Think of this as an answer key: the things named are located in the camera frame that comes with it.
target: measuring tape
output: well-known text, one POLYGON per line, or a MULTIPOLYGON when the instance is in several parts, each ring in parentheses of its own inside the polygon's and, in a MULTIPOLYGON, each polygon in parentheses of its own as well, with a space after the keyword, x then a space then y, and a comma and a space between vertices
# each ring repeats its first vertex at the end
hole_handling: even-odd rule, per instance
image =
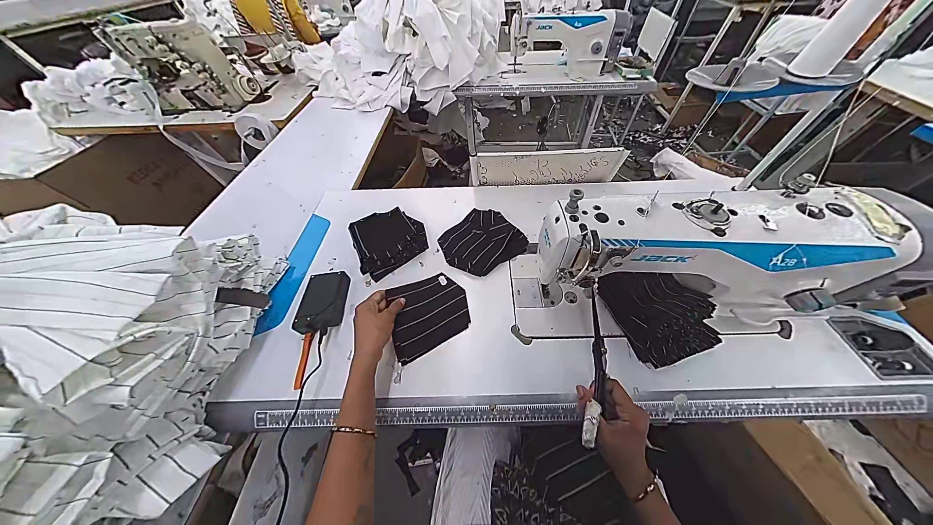
POLYGON ((502 86, 463 86, 453 90, 453 94, 499 94, 535 92, 599 92, 601 94, 623 94, 638 89, 636 82, 602 82, 599 84, 533 84, 533 85, 502 85, 502 86))
MULTIPOLYGON (((636 402, 655 421, 702 421, 756 418, 849 418, 925 414, 922 394, 869 395, 795 399, 729 399, 712 401, 636 402)), ((300 410, 293 427, 332 427, 339 410, 300 410)), ((257 410, 256 430, 281 429, 291 410, 257 410)), ((562 423, 580 420, 577 405, 490 404, 484 406, 433 406, 377 408, 377 425, 443 426, 491 423, 562 423)))

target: wrist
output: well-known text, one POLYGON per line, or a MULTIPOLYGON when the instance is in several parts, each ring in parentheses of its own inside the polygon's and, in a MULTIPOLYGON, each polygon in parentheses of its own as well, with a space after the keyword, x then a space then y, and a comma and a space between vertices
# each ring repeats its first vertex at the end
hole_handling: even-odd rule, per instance
POLYGON ((630 499, 644 492, 645 488, 654 481, 654 473, 648 468, 648 464, 643 461, 642 464, 637 466, 613 469, 613 474, 630 499))

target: power cord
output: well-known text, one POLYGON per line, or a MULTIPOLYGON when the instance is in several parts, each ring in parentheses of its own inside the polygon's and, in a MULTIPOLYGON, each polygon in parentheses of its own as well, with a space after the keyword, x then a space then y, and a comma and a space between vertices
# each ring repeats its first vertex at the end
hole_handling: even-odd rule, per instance
POLYGON ((327 335, 327 328, 322 328, 317 334, 317 366, 315 366, 311 373, 301 381, 301 389, 298 391, 298 400, 295 402, 295 409, 292 410, 291 418, 288 419, 288 424, 285 426, 285 430, 282 431, 282 435, 279 436, 279 443, 275 448, 275 454, 278 456, 279 460, 279 470, 282 471, 282 477, 285 479, 285 491, 282 493, 282 506, 279 507, 279 517, 275 519, 275 525, 282 525, 282 516, 285 515, 285 504, 288 503, 288 490, 290 489, 288 484, 288 469, 285 467, 285 458, 282 456, 282 444, 285 442, 285 435, 288 434, 292 423, 295 422, 295 418, 298 416, 298 410, 299 407, 301 407, 301 398, 304 397, 304 387, 308 384, 308 379, 311 379, 311 376, 317 372, 324 362, 321 359, 321 342, 324 341, 325 335, 327 335))

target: ruler markings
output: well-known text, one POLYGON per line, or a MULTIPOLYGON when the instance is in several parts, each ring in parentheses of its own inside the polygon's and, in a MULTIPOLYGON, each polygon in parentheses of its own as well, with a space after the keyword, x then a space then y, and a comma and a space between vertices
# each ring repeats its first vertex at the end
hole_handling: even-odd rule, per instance
MULTIPOLYGON (((637 402, 655 420, 806 418, 842 416, 881 416, 924 414, 926 396, 897 394, 795 399, 745 399, 637 402)), ((258 410, 254 413, 257 429, 284 428, 291 410, 258 410)), ((300 410, 294 427, 333 426, 338 409, 300 410)), ((486 423, 536 423, 579 420, 576 404, 500 404, 483 406, 434 406, 379 408, 379 425, 450 426, 486 423)))

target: black striped fabric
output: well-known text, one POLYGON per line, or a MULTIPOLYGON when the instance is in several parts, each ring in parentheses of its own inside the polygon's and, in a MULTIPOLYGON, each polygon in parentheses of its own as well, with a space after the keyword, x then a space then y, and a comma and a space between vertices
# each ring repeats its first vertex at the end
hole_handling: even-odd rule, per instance
POLYGON ((398 207, 351 222, 350 237, 359 256, 359 273, 376 282, 427 249, 425 225, 398 207))
POLYGON ((438 243, 447 264, 477 277, 528 249, 528 237, 494 209, 473 209, 438 243))
POLYGON ((403 365, 469 326, 467 292, 444 274, 386 290, 385 298, 390 303, 405 298, 392 331, 396 357, 403 365))
POLYGON ((608 274, 599 277, 597 294, 638 360, 655 368, 722 343, 719 332, 703 322, 716 310, 712 296, 687 288, 671 274, 608 274))

